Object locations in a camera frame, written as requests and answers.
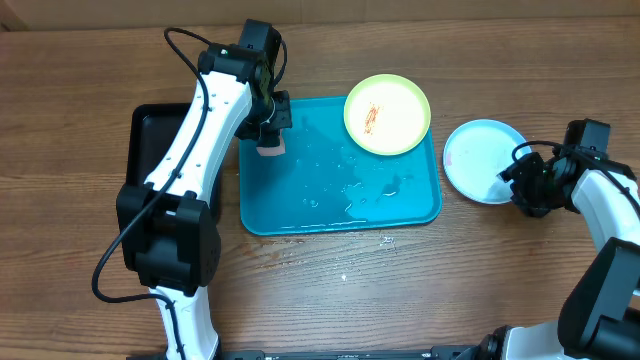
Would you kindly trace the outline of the light blue plate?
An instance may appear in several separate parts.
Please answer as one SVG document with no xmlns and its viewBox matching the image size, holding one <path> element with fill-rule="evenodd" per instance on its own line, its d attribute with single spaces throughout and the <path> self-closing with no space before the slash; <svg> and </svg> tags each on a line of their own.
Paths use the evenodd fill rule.
<svg viewBox="0 0 640 360">
<path fill-rule="evenodd" d="M 447 139 L 443 168 L 449 182 L 463 196 L 489 205 L 509 203 L 511 182 L 499 173 L 513 164 L 513 149 L 526 139 L 506 123 L 472 120 L 459 126 Z"/>
</svg>

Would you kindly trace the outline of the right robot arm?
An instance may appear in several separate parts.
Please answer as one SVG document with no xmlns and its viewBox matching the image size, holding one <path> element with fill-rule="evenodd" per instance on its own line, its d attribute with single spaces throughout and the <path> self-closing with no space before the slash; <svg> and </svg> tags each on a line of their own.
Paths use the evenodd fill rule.
<svg viewBox="0 0 640 360">
<path fill-rule="evenodd" d="M 464 359 L 636 359 L 639 312 L 639 199 L 626 165 L 593 151 L 562 149 L 549 161 L 520 157 L 501 173 L 527 215 L 565 208 L 582 215 L 597 255 L 557 320 L 531 327 L 503 326 Z"/>
</svg>

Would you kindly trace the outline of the green and pink sponge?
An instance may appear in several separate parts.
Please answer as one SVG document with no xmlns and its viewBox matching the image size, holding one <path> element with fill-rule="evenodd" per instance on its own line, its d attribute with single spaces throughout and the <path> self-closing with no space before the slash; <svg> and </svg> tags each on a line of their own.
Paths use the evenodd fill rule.
<svg viewBox="0 0 640 360">
<path fill-rule="evenodd" d="M 263 157 L 276 157 L 283 155 L 286 152 L 286 145 L 283 137 L 277 138 L 277 144 L 275 146 L 257 146 L 256 150 L 260 156 Z"/>
</svg>

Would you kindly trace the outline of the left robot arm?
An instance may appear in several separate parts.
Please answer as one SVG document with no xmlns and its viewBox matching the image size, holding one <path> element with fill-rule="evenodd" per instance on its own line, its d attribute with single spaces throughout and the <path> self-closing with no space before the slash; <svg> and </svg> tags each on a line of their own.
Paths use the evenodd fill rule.
<svg viewBox="0 0 640 360">
<path fill-rule="evenodd" d="M 279 40 L 210 44 L 192 67 L 195 92 L 168 150 L 141 184 L 118 194 L 112 245 L 147 288 L 142 297 L 158 304 L 167 359 L 219 356 L 208 294 L 221 247 L 212 194 L 233 139 L 255 141 L 262 155 L 284 153 L 291 111 L 274 65 L 286 54 Z"/>
</svg>

